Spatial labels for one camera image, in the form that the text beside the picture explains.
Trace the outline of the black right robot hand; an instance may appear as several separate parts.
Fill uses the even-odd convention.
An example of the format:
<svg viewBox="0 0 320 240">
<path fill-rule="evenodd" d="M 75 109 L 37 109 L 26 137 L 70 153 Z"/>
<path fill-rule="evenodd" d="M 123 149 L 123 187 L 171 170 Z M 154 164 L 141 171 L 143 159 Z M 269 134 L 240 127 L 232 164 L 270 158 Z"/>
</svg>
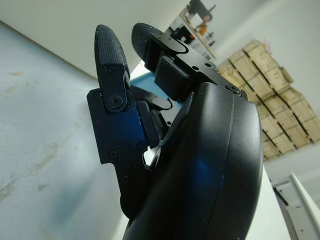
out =
<svg viewBox="0 0 320 240">
<path fill-rule="evenodd" d="M 123 48 L 96 27 L 99 87 L 87 94 L 99 159 L 115 168 L 125 240 L 243 240 L 263 171 L 262 129 L 245 91 L 180 40 L 145 23 L 131 42 L 167 95 L 130 86 Z"/>
</svg>

